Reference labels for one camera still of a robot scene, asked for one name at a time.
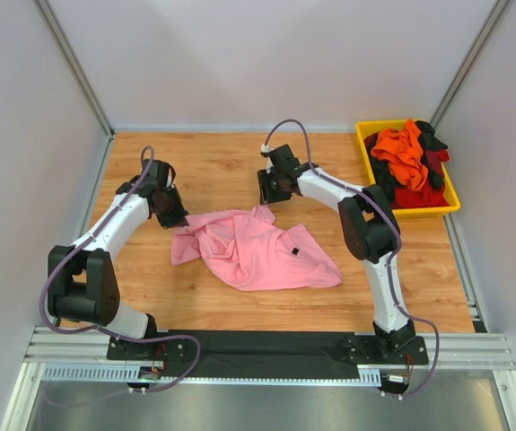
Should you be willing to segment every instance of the wooden table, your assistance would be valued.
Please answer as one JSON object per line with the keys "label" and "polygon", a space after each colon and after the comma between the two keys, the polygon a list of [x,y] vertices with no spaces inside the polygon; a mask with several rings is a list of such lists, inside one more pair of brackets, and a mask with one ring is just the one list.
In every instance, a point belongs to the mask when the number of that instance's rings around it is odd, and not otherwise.
{"label": "wooden table", "polygon": [[[108,208],[116,188],[140,172],[140,151],[155,149],[171,163],[190,214],[251,209],[259,203],[257,170],[262,133],[119,133],[92,221]],[[340,179],[366,184],[353,134],[311,134],[313,160]],[[278,133],[272,146],[290,144],[306,161],[303,138]],[[201,259],[173,267],[172,230],[155,217],[140,226],[115,262],[124,301],[153,315],[159,328],[204,330],[372,330],[373,303],[362,264],[346,249],[335,212],[310,198],[271,206],[276,225],[304,223],[340,267],[344,283],[327,289],[240,292],[216,278]],[[441,332],[472,332],[463,288],[440,218],[399,222],[404,249],[399,276],[411,313],[435,321]],[[419,331],[431,331],[416,324]]]}

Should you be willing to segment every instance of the white backdrop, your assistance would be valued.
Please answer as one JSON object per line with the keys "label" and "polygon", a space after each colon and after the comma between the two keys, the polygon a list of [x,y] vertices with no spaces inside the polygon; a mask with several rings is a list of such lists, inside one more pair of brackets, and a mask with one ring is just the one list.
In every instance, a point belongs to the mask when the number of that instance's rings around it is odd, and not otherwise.
{"label": "white backdrop", "polygon": [[51,0],[116,129],[428,118],[494,0]]}
{"label": "white backdrop", "polygon": [[516,2],[439,127],[462,209],[456,220],[491,331],[516,363]]}
{"label": "white backdrop", "polygon": [[48,252],[77,234],[105,144],[31,0],[0,0],[0,422]]}

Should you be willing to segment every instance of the yellow bin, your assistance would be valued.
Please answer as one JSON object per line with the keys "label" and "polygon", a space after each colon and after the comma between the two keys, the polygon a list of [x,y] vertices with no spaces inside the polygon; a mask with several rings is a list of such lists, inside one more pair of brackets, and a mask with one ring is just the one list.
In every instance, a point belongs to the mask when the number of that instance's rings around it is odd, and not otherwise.
{"label": "yellow bin", "polygon": [[[373,169],[369,163],[369,156],[367,155],[367,150],[365,149],[364,139],[368,136],[373,135],[374,133],[381,132],[386,128],[393,128],[396,130],[401,130],[406,123],[406,119],[390,119],[383,121],[361,121],[355,125],[355,129],[357,132],[357,143],[362,151],[363,164],[365,165],[365,170],[367,171],[367,175],[369,176],[369,181],[371,184],[375,184],[375,177],[373,176]],[[461,203],[459,202],[459,198],[457,197],[457,193],[455,192],[455,188],[453,187],[453,183],[449,178],[449,174],[445,169],[444,164],[442,163],[443,175],[445,175],[445,192],[443,193],[443,197],[447,200],[449,204],[448,207],[428,207],[428,208],[409,208],[409,209],[394,209],[393,214],[396,218],[415,218],[415,217],[441,217],[445,216],[448,213],[452,213],[454,211],[459,210],[461,208]]]}

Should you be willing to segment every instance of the dark red cloth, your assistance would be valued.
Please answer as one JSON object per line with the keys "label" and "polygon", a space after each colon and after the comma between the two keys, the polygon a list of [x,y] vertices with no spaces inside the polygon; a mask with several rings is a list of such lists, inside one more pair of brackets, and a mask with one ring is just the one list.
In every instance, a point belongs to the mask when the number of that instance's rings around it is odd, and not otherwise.
{"label": "dark red cloth", "polygon": [[[425,156],[427,157],[429,167],[444,177],[441,162],[449,160],[449,153],[446,150],[426,151]],[[395,201],[391,203],[391,208],[448,207],[449,204],[443,197],[443,191],[445,191],[444,184],[441,190],[435,190],[431,187],[429,181],[419,191],[411,191],[406,187],[396,188]]]}

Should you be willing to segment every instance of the pink cloth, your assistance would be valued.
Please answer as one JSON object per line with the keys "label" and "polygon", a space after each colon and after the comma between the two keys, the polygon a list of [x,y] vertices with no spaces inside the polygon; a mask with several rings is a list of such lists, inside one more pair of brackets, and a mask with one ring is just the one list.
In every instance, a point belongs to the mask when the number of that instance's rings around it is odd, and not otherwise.
{"label": "pink cloth", "polygon": [[305,226],[289,231],[273,226],[275,216],[266,206],[187,219],[189,226],[174,229],[172,265],[201,256],[224,283],[245,291],[332,287],[342,282],[339,268]]}

